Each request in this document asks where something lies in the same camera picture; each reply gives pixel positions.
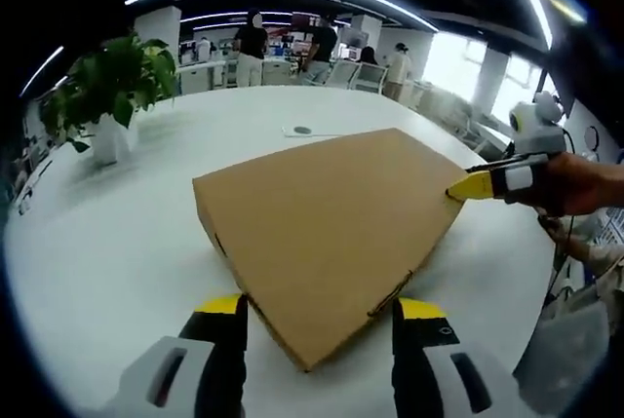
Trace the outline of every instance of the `potted plant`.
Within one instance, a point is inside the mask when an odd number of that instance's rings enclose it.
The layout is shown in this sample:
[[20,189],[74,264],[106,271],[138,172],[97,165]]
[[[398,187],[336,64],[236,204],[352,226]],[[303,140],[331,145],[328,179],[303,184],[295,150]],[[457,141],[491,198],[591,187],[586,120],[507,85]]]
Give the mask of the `potted plant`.
[[136,141],[135,112],[176,91],[176,64],[167,46],[161,40],[141,42],[133,32],[80,57],[44,98],[46,131],[78,153],[90,148],[89,138],[103,164],[122,159]]

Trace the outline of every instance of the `man in black shirt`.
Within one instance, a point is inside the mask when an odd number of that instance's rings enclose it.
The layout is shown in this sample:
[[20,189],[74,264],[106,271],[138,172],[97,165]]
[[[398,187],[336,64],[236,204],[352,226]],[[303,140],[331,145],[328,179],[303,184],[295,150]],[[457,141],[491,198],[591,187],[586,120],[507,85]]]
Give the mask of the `man in black shirt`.
[[262,15],[259,11],[249,11],[247,24],[242,26],[234,37],[234,50],[238,55],[236,85],[253,87],[262,83],[262,60],[268,35],[262,28]]
[[333,16],[323,15],[321,26],[318,27],[312,38],[312,46],[305,62],[301,66],[301,83],[309,85],[311,82],[323,83],[330,73],[330,57],[333,47],[338,41],[338,35],[332,28]]

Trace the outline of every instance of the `window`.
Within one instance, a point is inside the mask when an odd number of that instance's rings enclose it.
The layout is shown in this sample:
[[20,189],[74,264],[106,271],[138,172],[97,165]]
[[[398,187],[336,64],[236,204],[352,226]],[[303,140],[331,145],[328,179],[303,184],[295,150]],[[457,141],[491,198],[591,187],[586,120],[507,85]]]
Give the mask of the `window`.
[[509,112],[514,106],[520,101],[533,100],[541,71],[541,67],[511,55],[491,111],[492,115],[509,126]]
[[451,33],[437,33],[422,79],[472,101],[486,56],[486,43]]

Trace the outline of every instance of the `white flower pot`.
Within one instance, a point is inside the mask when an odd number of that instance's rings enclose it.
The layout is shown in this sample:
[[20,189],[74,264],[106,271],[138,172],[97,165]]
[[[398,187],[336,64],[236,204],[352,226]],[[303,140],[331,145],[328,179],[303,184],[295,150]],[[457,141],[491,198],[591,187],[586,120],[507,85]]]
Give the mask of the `white flower pot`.
[[135,116],[128,128],[124,128],[110,114],[102,114],[97,124],[86,125],[91,137],[94,158],[102,165],[124,161],[130,157],[138,142]]

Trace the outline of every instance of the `cardboard box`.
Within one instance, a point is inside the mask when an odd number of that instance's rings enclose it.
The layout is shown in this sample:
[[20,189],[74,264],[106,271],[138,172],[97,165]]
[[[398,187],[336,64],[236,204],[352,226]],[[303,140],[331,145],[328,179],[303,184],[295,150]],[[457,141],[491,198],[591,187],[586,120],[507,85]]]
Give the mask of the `cardboard box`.
[[275,340],[311,370],[386,306],[457,217],[464,171],[398,130],[193,180],[199,218]]

